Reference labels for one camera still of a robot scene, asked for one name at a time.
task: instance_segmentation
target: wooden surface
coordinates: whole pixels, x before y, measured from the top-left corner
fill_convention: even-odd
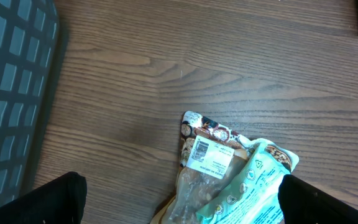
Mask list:
[[[297,153],[358,209],[358,20],[344,0],[58,0],[71,38],[35,186],[88,181],[83,223],[148,223],[172,194],[181,115]]]

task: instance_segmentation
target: turquoise packaging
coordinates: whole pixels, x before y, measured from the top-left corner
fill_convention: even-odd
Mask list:
[[[294,170],[299,157],[266,139],[256,139],[249,145],[255,149],[249,162],[216,198],[197,211],[200,223],[271,224],[283,220],[278,187],[284,175]]]

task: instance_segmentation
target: gray plastic basket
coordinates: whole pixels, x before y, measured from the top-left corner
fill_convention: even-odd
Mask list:
[[[0,206],[21,189],[58,30],[52,0],[0,0]]]

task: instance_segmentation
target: food package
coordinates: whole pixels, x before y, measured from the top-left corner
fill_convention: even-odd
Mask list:
[[[278,171],[270,175],[266,173],[270,172],[271,167],[275,167],[270,163],[283,168],[282,174],[286,174],[290,173],[299,161],[296,155],[279,148],[271,141],[266,139],[250,141],[228,127],[191,111],[187,111],[183,116],[180,141],[181,158],[176,184],[177,194],[154,216],[151,224],[216,223],[218,221],[226,223],[227,218],[222,219],[222,217],[235,209],[238,204],[236,202],[249,200],[244,197],[245,192],[232,193],[234,185],[239,185],[237,186],[239,193],[241,190],[238,188],[241,186],[242,191],[247,189],[247,192],[253,192],[253,194],[259,192],[258,186],[244,180],[244,175],[245,177],[253,175],[255,179],[260,178],[258,185],[265,184],[264,189],[270,190],[269,187],[271,187],[275,190],[277,184],[271,183],[271,180],[278,185],[281,180],[276,177]],[[254,164],[255,159],[262,161],[263,165],[259,162]],[[270,197],[277,198],[277,193],[272,196],[274,191],[272,192],[269,193]],[[265,199],[264,193],[257,195]],[[258,212],[266,212],[264,209],[263,203],[261,211]],[[232,217],[232,214],[236,217],[240,216],[234,212],[229,215]]]

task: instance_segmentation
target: round logo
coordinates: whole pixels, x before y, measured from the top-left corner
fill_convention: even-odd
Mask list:
[[[248,190],[247,185],[245,183],[241,183],[240,184],[240,193],[244,194],[247,192],[247,190]]]
[[[253,169],[247,171],[247,178],[249,180],[255,180],[255,171]]]
[[[229,195],[229,196],[227,196],[226,201],[228,204],[232,205],[237,201],[237,199],[235,197],[233,197],[232,195]]]
[[[220,215],[223,213],[223,206],[221,204],[218,204],[215,209],[215,214]]]

